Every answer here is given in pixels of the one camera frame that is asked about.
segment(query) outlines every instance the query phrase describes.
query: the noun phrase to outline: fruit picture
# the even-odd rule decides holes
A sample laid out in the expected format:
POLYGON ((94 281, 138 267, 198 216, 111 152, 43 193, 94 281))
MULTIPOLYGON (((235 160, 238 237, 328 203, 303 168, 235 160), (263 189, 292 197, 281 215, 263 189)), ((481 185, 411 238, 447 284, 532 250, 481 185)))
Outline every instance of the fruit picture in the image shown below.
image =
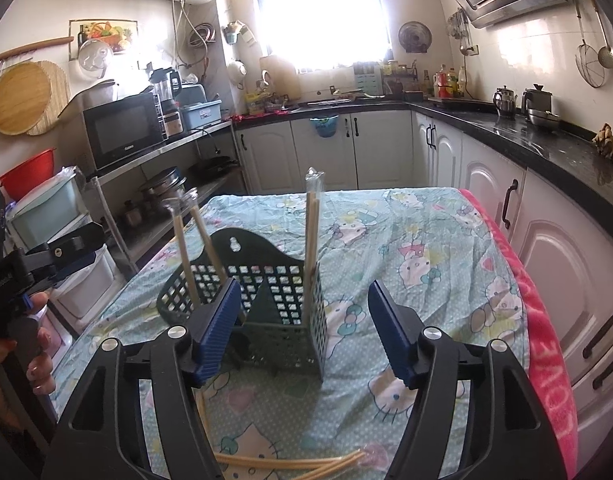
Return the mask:
POLYGON ((138 35, 138 22, 133 20, 70 20, 69 35, 74 40, 69 45, 69 59, 77 59, 77 53, 85 41, 101 40, 107 43, 113 54, 126 54, 138 35))

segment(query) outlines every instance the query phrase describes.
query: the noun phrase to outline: red bowl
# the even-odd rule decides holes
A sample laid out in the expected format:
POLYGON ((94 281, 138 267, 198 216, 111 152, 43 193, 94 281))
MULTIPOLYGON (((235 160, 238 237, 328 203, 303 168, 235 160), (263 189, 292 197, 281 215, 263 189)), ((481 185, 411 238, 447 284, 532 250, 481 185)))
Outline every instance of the red bowl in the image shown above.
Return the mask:
POLYGON ((53 176, 53 150, 44 150, 25 160, 0 177, 0 183, 9 196, 19 202, 24 196, 53 176))

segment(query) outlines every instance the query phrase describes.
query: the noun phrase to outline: basket hanging hole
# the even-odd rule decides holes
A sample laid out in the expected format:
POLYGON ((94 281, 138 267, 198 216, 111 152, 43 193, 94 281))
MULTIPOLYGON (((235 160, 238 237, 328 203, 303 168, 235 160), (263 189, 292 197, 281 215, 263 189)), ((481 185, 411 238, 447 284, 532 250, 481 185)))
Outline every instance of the basket hanging hole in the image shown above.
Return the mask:
POLYGON ((231 237, 231 250, 234 251, 234 253, 237 253, 240 249, 242 249, 242 246, 240 245, 240 243, 238 243, 238 241, 235 239, 234 236, 231 237))

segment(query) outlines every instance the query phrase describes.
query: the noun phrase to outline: wire strainer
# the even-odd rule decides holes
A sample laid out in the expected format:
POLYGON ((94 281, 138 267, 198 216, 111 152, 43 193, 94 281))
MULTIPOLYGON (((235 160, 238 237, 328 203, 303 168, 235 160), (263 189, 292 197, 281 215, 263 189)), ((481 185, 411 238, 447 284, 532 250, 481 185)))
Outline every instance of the wire strainer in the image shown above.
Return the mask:
POLYGON ((573 3, 575 4, 575 12, 578 16, 578 24, 580 25, 580 35, 583 38, 583 43, 578 47, 578 53, 575 55, 575 64, 583 79, 593 88, 599 88, 604 84, 604 67, 598 61, 598 53, 584 40, 580 2, 573 0, 573 3))

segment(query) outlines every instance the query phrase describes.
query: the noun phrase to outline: hello kitty tablecloth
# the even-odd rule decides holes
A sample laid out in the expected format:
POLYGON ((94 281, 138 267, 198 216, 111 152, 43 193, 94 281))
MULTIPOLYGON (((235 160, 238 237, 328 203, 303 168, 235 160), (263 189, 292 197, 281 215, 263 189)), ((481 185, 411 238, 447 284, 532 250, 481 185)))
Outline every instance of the hello kitty tablecloth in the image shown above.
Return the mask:
MULTIPOLYGON (((280 250, 304 257, 304 194, 219 196, 203 208, 208 230, 235 226, 263 235, 280 250)), ((202 242, 186 227, 189 255, 202 242)), ((477 208, 449 188, 327 192, 321 199, 319 259, 326 301, 325 378, 265 370, 222 370, 203 395, 215 450, 253 457, 311 458, 366 449, 354 479, 382 479, 405 430, 416 392, 394 377, 367 307, 367 290, 383 280, 398 304, 454 339, 509 343, 529 368, 527 315, 519 286, 477 208)), ((131 344, 166 325, 155 298, 179 265, 170 242, 75 343, 56 370, 58 412, 103 339, 131 344)), ((150 385, 141 386, 142 415, 154 472, 166 476, 150 385)), ((442 476, 459 462, 469 405, 458 383, 451 439, 442 476)), ((295 472, 229 466, 225 479, 263 480, 295 472)))

